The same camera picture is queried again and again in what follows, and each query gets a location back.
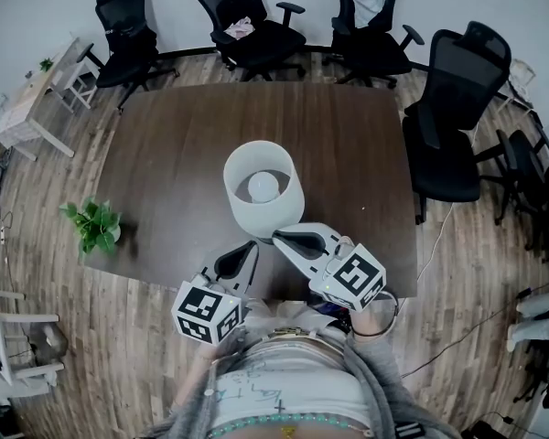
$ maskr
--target lamp shade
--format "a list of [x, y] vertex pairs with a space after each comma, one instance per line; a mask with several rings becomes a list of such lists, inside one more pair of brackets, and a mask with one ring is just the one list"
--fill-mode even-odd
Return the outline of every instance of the lamp shade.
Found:
[[[284, 190], [280, 177], [288, 178]], [[275, 230], [297, 224], [303, 216], [303, 189], [293, 159], [280, 145], [255, 141], [239, 146], [226, 161], [223, 181], [234, 218], [257, 238], [271, 239]]]

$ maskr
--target wall baseboard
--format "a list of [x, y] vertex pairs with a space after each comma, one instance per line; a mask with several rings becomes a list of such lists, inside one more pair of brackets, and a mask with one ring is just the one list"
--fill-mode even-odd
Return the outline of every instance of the wall baseboard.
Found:
[[[171, 52], [165, 52], [163, 54], [159, 54], [158, 58], [159, 58], [159, 60], [177, 59], [179, 57], [187, 57], [187, 56], [191, 56], [191, 55], [212, 54], [214, 52], [216, 52], [215, 47], [186, 48], [184, 50], [173, 50]], [[331, 47], [329, 47], [329, 46], [310, 46], [310, 45], [303, 46], [301, 48], [300, 52], [321, 52], [323, 54], [333, 53], [332, 50], [331, 50]], [[421, 71], [424, 71], [424, 72], [429, 71], [429, 66], [425, 65], [423, 63], [411, 62], [411, 65], [416, 70], [421, 70]], [[508, 99], [508, 96], [506, 96], [505, 94], [502, 94], [501, 92], [497, 92], [495, 94], [495, 96], [499, 99], [502, 99], [503, 101], [506, 101]], [[524, 111], [527, 110], [527, 108], [523, 104], [521, 104], [520, 102], [512, 100], [511, 103], [514, 104], [515, 106], [517, 106], [518, 108], [523, 109]], [[543, 125], [541, 123], [541, 119], [539, 118], [539, 115], [537, 114], [536, 111], [531, 111], [531, 116], [533, 117], [533, 119], [537, 123]]]

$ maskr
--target wooden floor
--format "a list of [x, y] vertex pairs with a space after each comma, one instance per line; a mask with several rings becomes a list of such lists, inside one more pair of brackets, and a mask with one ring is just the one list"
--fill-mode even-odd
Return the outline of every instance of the wooden floor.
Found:
[[[296, 58], [307, 68], [307, 81], [332, 82], [344, 74], [338, 66], [322, 67], [318, 53]], [[241, 76], [239, 71], [227, 71], [213, 54], [177, 59], [175, 64], [181, 77], [158, 80], [155, 88], [234, 82]], [[296, 74], [276, 77], [295, 80]], [[395, 95], [402, 110], [421, 96], [425, 74], [414, 70], [399, 78]], [[95, 192], [118, 124], [114, 107], [120, 95], [120, 89], [98, 91], [92, 110], [79, 109], [73, 116], [48, 95], [41, 119], [75, 150], [75, 156], [69, 159], [50, 144], [37, 143], [32, 145], [37, 162], [14, 152], [5, 178], [0, 203], [3, 214], [14, 214], [7, 232], [14, 287], [28, 295], [20, 310], [60, 314], [59, 326], [70, 342], [59, 386], [50, 395], [14, 402], [29, 437], [134, 437], [167, 414], [195, 345], [173, 328], [174, 292], [85, 268], [78, 260], [73, 229], [58, 212], [59, 204], [81, 202]], [[521, 111], [511, 106], [499, 118], [495, 109], [500, 104], [492, 102], [480, 122], [475, 151], [497, 143], [497, 128], [513, 130], [513, 119]], [[521, 128], [534, 135], [530, 120]], [[483, 169], [494, 172], [492, 164]], [[480, 201], [454, 207], [435, 259], [419, 282], [418, 297], [407, 300], [392, 334], [402, 373], [466, 334], [526, 286], [549, 281], [549, 268], [540, 256], [523, 249], [529, 223], [510, 212], [501, 226], [494, 226], [500, 201], [501, 191], [483, 183]], [[447, 203], [429, 201], [427, 222], [416, 228], [419, 271], [448, 210]], [[4, 257], [0, 248], [0, 289], [10, 290]], [[0, 307], [14, 310], [2, 302]], [[506, 328], [514, 318], [511, 306], [409, 376], [406, 387], [457, 428], [490, 411], [524, 424], [528, 408], [524, 403], [513, 405], [512, 398], [522, 386], [528, 358], [522, 347], [513, 354], [505, 349]], [[520, 436], [494, 416], [486, 419], [502, 433]]]

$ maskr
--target sleeve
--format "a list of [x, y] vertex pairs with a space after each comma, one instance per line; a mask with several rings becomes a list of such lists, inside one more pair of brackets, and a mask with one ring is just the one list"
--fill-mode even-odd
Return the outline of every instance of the sleeve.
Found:
[[350, 335], [346, 344], [365, 363], [382, 387], [395, 422], [420, 423], [425, 428], [425, 436], [431, 439], [461, 437], [453, 427], [437, 420], [433, 414], [417, 405], [411, 392], [404, 387], [393, 351], [384, 339], [376, 338], [361, 343], [356, 342], [353, 335]]

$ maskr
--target white cable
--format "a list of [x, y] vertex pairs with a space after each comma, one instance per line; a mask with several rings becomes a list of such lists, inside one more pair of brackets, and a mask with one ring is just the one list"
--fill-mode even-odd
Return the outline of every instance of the white cable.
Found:
[[[474, 137], [472, 138], [472, 144], [471, 144], [472, 148], [474, 147], [474, 144], [476, 143], [476, 136], [478, 135], [478, 127], [479, 127], [479, 123], [476, 125], [476, 130], [474, 130]], [[431, 251], [431, 256], [429, 257], [429, 261], [425, 264], [425, 266], [423, 267], [423, 270], [421, 270], [421, 272], [419, 273], [419, 276], [417, 276], [417, 282], [418, 283], [419, 283], [419, 280], [421, 279], [421, 277], [423, 276], [423, 273], [425, 273], [425, 270], [429, 266], [429, 263], [431, 263], [433, 261], [433, 257], [436, 254], [437, 244], [439, 243], [439, 240], [441, 239], [441, 236], [443, 235], [443, 229], [446, 226], [447, 219], [449, 218], [449, 215], [451, 215], [451, 212], [454, 209], [454, 205], [455, 205], [455, 203], [451, 204], [451, 207], [449, 207], [449, 211], [446, 214], [446, 218], [443, 220], [443, 223], [441, 223], [441, 230], [439, 231], [439, 235], [437, 236], [436, 243], [433, 245], [433, 250]]]

